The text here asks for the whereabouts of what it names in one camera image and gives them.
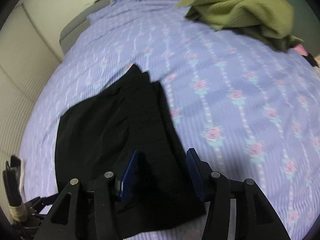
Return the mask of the black pants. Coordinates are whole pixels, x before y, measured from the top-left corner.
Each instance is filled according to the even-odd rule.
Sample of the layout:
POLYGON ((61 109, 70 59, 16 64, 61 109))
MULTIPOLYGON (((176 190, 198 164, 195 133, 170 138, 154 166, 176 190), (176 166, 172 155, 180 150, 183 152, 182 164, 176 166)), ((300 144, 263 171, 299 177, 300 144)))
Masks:
POLYGON ((132 197, 116 204, 123 237, 168 230, 205 214, 185 162, 161 84, 137 65, 60 118, 55 146, 59 191, 114 172, 133 152, 139 162, 132 197))

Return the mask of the stack of folded dark clothes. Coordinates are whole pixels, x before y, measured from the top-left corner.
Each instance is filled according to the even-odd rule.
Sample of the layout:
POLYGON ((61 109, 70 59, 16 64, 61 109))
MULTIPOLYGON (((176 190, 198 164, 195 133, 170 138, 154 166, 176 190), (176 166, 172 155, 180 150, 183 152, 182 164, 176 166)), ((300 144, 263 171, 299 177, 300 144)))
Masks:
POLYGON ((21 159, 19 191, 20 191, 22 200, 25 202, 26 198, 25 198, 25 191, 24 191, 24 178, 25 178, 25 161, 21 159))

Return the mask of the purple floral bed cover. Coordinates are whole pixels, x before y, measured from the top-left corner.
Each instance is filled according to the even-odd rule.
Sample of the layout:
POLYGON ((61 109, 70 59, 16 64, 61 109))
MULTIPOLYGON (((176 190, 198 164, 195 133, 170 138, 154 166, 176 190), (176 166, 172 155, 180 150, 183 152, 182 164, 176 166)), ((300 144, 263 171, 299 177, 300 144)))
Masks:
POLYGON ((149 0, 91 16, 26 126, 25 196, 57 192, 60 117, 137 64, 161 82, 183 147, 229 178, 253 178, 290 237, 302 239, 319 216, 318 75, 294 50, 276 52, 185 13, 175 1, 149 0))

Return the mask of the pink garment on bed edge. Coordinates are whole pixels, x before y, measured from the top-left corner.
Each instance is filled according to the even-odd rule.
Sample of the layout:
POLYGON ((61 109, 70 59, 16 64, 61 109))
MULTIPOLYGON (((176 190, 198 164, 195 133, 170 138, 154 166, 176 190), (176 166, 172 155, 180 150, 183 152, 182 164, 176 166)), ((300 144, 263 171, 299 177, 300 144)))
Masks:
POLYGON ((295 50, 298 54, 300 54, 300 55, 302 55, 302 56, 308 56, 308 55, 309 55, 309 53, 306 51, 306 49, 305 49, 301 44, 295 46, 294 50, 295 50))

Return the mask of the olive green knit garment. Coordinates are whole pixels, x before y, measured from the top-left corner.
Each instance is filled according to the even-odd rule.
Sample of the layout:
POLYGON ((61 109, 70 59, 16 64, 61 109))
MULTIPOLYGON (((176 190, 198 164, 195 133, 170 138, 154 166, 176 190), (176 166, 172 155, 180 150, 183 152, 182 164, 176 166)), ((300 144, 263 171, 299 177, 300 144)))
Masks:
POLYGON ((292 35, 294 12, 286 0, 181 0, 186 18, 215 30, 234 29, 286 52, 302 43, 292 35))

